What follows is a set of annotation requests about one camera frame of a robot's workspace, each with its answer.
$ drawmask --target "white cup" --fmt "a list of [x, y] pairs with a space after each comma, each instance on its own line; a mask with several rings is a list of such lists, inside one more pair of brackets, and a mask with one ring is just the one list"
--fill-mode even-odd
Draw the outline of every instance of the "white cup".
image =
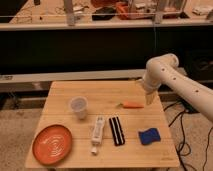
[[87, 99], [85, 97], [74, 97], [69, 103], [69, 107], [79, 119], [84, 119], [87, 115]]

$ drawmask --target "orange object on shelf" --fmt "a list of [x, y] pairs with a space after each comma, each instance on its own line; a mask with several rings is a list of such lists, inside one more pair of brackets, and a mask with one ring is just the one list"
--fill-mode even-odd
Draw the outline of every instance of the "orange object on shelf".
[[128, 4], [126, 2], [117, 2], [115, 4], [116, 11], [118, 13], [118, 17], [122, 20], [129, 19], [128, 14]]
[[118, 1], [119, 0], [91, 0], [91, 4], [95, 8], [99, 8], [99, 7], [109, 6], [109, 5], [115, 5], [115, 3]]
[[37, 135], [32, 151], [41, 164], [51, 165], [64, 159], [69, 154], [71, 145], [71, 132], [62, 125], [51, 125]]

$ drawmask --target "floor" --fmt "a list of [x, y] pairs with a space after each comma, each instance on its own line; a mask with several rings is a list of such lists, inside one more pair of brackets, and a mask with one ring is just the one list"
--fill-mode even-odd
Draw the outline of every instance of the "floor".
[[[42, 112], [45, 98], [21, 99], [19, 103], [7, 99], [0, 110], [0, 171], [31, 171], [24, 167], [25, 158], [33, 138], [34, 130]], [[163, 106], [173, 102], [163, 102]], [[168, 123], [183, 110], [181, 104], [176, 104], [168, 108], [165, 113]], [[185, 114], [183, 116], [183, 126], [186, 134], [186, 141], [191, 146], [191, 154], [183, 157], [184, 163], [192, 165], [197, 171], [202, 171], [205, 161], [205, 149], [207, 146], [207, 135], [212, 127], [206, 118], [201, 114]], [[182, 140], [180, 119], [171, 126], [171, 133], [176, 146]], [[213, 168], [213, 132], [210, 136], [208, 148], [208, 161], [205, 171], [212, 171]], [[182, 171], [181, 167], [171, 168], [170, 171]]]

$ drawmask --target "red object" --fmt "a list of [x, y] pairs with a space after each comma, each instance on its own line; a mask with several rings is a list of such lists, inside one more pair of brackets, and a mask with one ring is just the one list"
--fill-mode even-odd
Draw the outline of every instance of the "red object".
[[115, 3], [118, 1], [119, 0], [91, 0], [91, 4], [95, 8], [99, 8], [99, 7], [109, 6], [109, 5], [115, 5]]
[[62, 125], [43, 129], [33, 142], [33, 155], [44, 165], [61, 161], [71, 151], [72, 134]]

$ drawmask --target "blue sponge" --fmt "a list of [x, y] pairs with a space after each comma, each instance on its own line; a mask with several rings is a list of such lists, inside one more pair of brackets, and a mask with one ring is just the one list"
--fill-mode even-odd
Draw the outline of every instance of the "blue sponge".
[[160, 134], [157, 128], [150, 128], [144, 132], [138, 132], [141, 144], [148, 145], [155, 141], [160, 141]]

